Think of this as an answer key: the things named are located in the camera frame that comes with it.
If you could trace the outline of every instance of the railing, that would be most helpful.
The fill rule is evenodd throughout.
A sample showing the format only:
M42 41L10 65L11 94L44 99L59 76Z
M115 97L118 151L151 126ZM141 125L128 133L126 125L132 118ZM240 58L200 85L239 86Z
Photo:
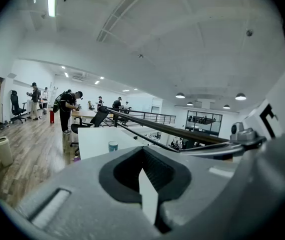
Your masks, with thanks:
M128 117L125 117L126 115L129 115L137 119L143 119L149 122L154 122L154 123L163 124L163 125L174 124L176 121L176 116L170 115L170 114L157 114L157 113L149 113L149 112L120 109L120 108L108 108L108 110L110 110L109 112L111 114L115 115L113 120L117 121L118 123L121 123L124 126L128 126L128 127L141 126L141 124L129 119ZM105 126L109 126L109 127L111 126L117 127L118 125L117 123L115 124L114 122L108 119L107 121L105 120L104 123L106 124Z
M205 145L224 143L224 142L228 141L227 139L210 136L210 135L207 135L207 134L201 133L201 132L190 132L190 131L183 130L183 129L177 129L177 128L174 128L174 127L167 125L166 123L164 123L165 121L163 121L163 123L159 123L157 116L156 116L155 120L154 119L150 120L150 118L146 118L146 115L145 115L145 118L141 118L141 117L143 117L142 115L133 116L133 115L121 112L124 109L107 108L107 110L109 111L110 114L113 114L114 117L113 117L113 119L106 117L106 119L104 121L104 123L106 125L108 125L110 127L111 126L115 126L115 127L121 126L121 127L125 128L126 130L134 133L135 135L137 135L143 139L146 139L152 143L153 143L153 141L151 141L151 139L149 139L149 138L147 139L145 136L143 136L137 132L134 132L132 129L130 129L130 127L128 127L128 125L125 125L125 124L128 122L134 122L134 123L136 123L136 125L146 126L146 127L155 129L156 131L159 131L162 133L174 135L174 136L177 136L177 137L180 137L183 139L202 143ZM152 114L152 113L145 113L145 112L141 112L141 111L135 111L135 112L139 112L142 114ZM169 148L165 145L162 145L156 141L153 144L160 146L160 147L167 149L167 150L173 150L172 148Z

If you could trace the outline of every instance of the red bag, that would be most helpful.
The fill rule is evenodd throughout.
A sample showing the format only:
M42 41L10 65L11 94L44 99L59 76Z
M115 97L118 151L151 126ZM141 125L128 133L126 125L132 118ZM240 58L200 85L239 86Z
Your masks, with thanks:
M50 123L51 124L53 124L54 123L54 115L55 115L55 113L54 113L54 111L50 111Z

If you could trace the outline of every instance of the glass partition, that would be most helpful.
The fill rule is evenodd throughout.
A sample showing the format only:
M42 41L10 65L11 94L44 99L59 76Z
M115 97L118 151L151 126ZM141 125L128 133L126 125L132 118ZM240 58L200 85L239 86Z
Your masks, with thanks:
M218 136L223 115L188 110L185 130Z

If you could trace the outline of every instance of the white trash can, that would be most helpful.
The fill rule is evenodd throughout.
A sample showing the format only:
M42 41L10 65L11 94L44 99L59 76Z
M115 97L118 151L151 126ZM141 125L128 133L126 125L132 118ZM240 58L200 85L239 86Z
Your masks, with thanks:
M0 161L4 167L13 163L13 156L6 136L0 137Z

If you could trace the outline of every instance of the cup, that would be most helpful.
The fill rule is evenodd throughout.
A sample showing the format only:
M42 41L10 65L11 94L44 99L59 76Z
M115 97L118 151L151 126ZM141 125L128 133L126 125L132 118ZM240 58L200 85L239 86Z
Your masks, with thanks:
M113 152L118 150L118 142L117 141L109 141L108 143L109 152Z

